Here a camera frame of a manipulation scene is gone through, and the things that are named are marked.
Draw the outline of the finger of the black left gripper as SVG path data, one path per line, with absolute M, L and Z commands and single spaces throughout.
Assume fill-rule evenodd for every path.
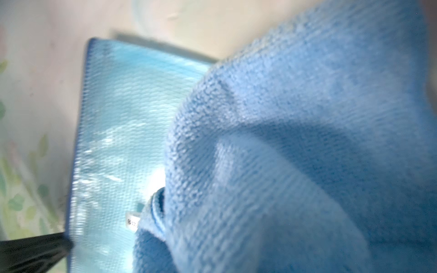
M 2 273 L 46 273 L 66 258 L 73 242 L 55 233 L 1 242 Z

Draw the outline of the blue document bag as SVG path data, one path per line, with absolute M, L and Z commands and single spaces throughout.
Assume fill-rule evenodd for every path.
M 71 273 L 129 273 L 135 232 L 165 185 L 168 128 L 214 60 L 149 40 L 88 42 L 66 233 Z

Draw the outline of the blue microfiber cloth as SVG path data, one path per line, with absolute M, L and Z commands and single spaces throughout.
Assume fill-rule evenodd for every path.
M 437 116 L 418 1 L 325 1 L 178 111 L 135 273 L 434 273 Z

